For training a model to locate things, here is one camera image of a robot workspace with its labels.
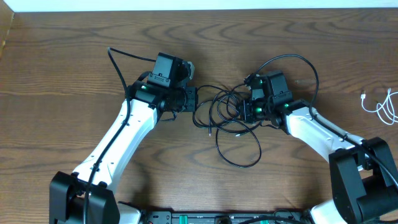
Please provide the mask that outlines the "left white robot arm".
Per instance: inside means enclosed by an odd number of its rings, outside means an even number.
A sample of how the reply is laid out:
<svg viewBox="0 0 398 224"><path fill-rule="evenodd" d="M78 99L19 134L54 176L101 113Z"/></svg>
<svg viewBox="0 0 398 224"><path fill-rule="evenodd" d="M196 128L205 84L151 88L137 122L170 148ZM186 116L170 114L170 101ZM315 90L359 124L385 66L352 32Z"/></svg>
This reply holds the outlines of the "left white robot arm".
<svg viewBox="0 0 398 224"><path fill-rule="evenodd" d="M193 112L197 89L188 86L192 62L159 53L154 68L132 84L123 82L124 101L114 123L90 155L67 174L57 172L49 186L50 223L140 223L142 212L117 202L121 176L136 149L163 113Z"/></svg>

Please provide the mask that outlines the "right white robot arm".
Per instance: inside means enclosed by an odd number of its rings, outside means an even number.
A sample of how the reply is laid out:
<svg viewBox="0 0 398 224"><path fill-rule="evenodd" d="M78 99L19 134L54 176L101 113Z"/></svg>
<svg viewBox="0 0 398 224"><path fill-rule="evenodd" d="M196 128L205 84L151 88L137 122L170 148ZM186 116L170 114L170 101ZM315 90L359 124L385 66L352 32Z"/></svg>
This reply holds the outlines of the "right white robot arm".
<svg viewBox="0 0 398 224"><path fill-rule="evenodd" d="M239 107L243 121L270 121L329 164L332 198L309 210L312 223L380 223L397 210L397 167L385 140L346 132L294 100L281 71L250 74L244 85L250 95Z"/></svg>

